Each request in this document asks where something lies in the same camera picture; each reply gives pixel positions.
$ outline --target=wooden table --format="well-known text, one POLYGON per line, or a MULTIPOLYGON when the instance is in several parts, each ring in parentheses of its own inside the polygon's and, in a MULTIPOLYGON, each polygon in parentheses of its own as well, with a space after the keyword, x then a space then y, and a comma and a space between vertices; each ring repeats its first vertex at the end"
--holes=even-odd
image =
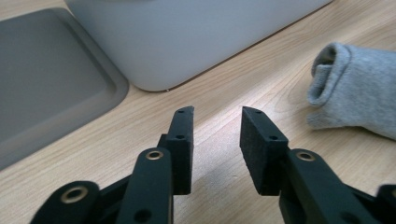
MULTIPOLYGON (((60 0, 3 0, 0 20, 60 0)), ((313 131, 306 91, 318 52, 338 41, 396 50, 396 1, 335 0, 169 92, 134 86, 101 118, 0 172, 0 222, 28 223, 63 184, 101 188, 130 174, 136 156, 167 133, 175 110, 195 107, 192 194, 175 197, 175 223, 283 223, 277 197, 253 187, 239 148, 243 105, 264 111, 290 147, 321 155, 347 184, 375 194, 396 183, 396 142, 362 128, 313 131)))

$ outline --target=screw hole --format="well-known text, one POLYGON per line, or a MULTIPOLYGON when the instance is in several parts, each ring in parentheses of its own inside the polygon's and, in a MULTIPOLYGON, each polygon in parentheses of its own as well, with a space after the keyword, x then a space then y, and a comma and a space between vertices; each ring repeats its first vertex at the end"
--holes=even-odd
POLYGON ((146 158, 151 161, 159 160, 162 156, 163 153, 161 151, 150 151, 148 154, 146 154, 146 158))
POLYGON ((314 161, 315 157, 308 152, 298 152, 297 157, 302 161, 314 161))
POLYGON ((67 190, 61 196, 61 202, 63 203, 76 203, 81 201, 88 194, 88 189, 84 186, 77 186, 67 190))
POLYGON ((184 139, 184 135, 182 135, 182 134, 176 135, 176 139, 183 140, 184 139))
POLYGON ((142 209, 134 214, 134 220, 139 223, 148 222, 151 219, 151 212, 148 209, 142 209))

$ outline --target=wood grain surface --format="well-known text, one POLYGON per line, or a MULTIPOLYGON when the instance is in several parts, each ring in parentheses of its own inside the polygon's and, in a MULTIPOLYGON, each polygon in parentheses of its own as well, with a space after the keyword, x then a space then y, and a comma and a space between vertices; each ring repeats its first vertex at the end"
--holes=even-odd
MULTIPOLYGON (((60 0, 2 0, 0 20, 60 0)), ((239 148, 243 105, 264 111, 291 148, 321 155, 348 185, 375 194, 396 183, 396 142, 362 128, 313 131, 306 91, 318 52, 337 41, 396 50, 396 1, 334 0, 169 92, 131 85, 101 118, 0 171, 0 222, 29 223, 60 186, 106 187, 130 174, 137 155, 167 133, 175 110, 195 107, 192 194, 175 197, 175 223, 283 223, 277 197, 255 191, 239 148)))

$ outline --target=gray tray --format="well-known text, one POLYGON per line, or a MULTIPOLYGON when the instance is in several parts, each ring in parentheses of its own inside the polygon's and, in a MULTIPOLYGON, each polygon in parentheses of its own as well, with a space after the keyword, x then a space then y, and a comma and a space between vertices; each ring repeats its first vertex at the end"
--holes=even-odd
POLYGON ((128 88, 67 10, 0 21, 0 169, 103 115, 128 88))

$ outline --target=gray sock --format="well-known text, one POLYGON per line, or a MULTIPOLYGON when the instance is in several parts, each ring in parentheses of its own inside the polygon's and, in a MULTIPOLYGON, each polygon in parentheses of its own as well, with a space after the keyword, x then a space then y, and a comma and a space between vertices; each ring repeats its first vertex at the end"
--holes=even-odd
POLYGON ((315 59, 314 129, 361 126, 396 140, 396 52, 331 43, 315 59))

